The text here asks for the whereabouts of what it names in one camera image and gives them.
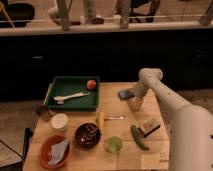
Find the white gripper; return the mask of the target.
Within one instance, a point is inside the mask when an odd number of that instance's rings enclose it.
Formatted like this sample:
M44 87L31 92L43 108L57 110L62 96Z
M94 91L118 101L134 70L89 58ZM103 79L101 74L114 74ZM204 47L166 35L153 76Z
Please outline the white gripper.
M148 87L144 83L138 82L133 86L132 92L136 97L130 99L130 108L132 111L139 111L143 104L142 98L147 94Z

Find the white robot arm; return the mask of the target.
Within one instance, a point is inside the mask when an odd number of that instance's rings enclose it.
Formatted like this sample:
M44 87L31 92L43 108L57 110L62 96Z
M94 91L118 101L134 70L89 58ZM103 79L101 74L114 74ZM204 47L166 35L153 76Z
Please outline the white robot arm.
M213 171L213 114L194 105L161 82L158 68L143 68L130 89L142 99L151 89L173 114L169 171Z

